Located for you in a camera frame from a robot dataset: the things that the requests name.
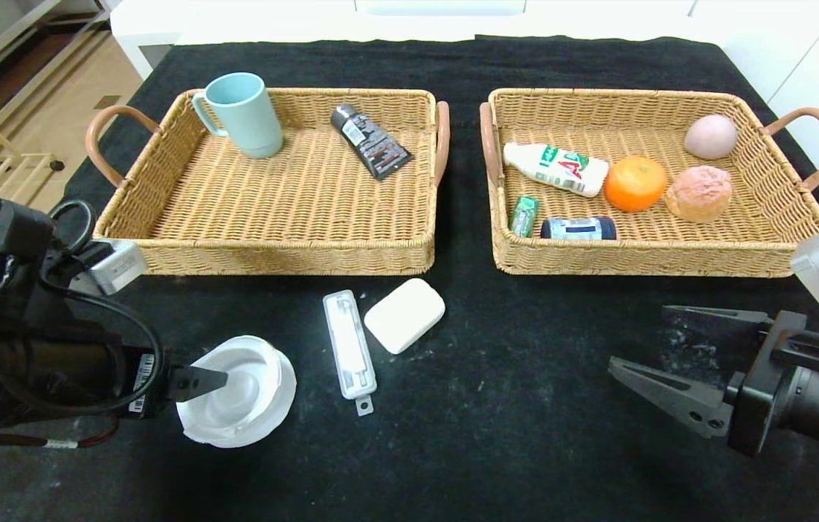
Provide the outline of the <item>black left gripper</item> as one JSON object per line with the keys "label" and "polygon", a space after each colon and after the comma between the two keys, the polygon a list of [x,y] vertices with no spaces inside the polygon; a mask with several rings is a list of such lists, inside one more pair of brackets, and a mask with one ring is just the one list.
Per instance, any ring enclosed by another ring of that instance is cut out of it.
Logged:
{"label": "black left gripper", "polygon": [[[47,418],[73,418],[72,407],[97,407],[130,396],[150,378],[156,357],[148,346],[118,335],[32,335],[28,338],[28,389],[51,403]],[[227,371],[171,365],[168,400],[186,402],[222,389]]]}

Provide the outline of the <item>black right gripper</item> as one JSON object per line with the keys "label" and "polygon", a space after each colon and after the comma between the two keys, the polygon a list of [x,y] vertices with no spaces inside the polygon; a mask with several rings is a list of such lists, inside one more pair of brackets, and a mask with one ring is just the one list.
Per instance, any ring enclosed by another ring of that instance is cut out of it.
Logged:
{"label": "black right gripper", "polygon": [[761,453],[777,428],[819,442],[819,333],[806,329],[806,316],[780,311],[771,320],[753,310],[665,305],[662,317],[671,326],[704,335],[767,335],[750,370],[737,374],[725,392],[611,357],[609,374],[619,383],[699,436],[728,433],[730,448],[750,456]]}

